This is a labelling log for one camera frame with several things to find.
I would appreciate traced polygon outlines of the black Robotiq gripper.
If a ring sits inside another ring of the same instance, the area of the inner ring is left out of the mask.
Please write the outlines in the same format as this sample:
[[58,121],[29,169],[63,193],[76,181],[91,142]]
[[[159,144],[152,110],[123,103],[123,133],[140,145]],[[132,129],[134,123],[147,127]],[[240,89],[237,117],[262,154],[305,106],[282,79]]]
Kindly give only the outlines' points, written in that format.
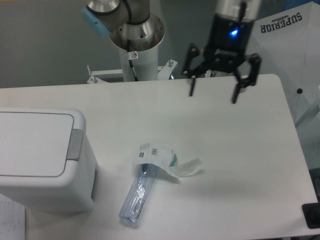
[[[243,89],[256,85],[262,59],[256,53],[245,56],[253,26],[253,20],[245,19],[239,22],[236,18],[214,15],[205,48],[199,48],[191,43],[187,49],[182,74],[191,79],[190,97],[193,96],[197,78],[208,70],[234,74],[237,83],[231,98],[232,104],[237,102]],[[192,62],[200,57],[202,58],[200,63],[192,67]],[[242,78],[237,67],[245,60],[251,68],[248,76]]]

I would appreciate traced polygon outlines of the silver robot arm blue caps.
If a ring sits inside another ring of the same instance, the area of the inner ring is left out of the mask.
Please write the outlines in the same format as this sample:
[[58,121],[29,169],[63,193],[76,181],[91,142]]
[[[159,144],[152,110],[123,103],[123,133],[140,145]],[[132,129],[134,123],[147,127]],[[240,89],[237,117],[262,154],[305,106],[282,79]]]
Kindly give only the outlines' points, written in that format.
[[[239,93],[256,84],[262,60],[245,51],[260,5],[259,0],[217,2],[206,46],[192,43],[186,52],[181,72],[192,88],[207,71],[233,73],[237,83],[231,101],[236,103]],[[118,48],[124,81],[158,79],[158,45],[165,28],[148,0],[89,0],[82,15],[97,35],[109,37]]]

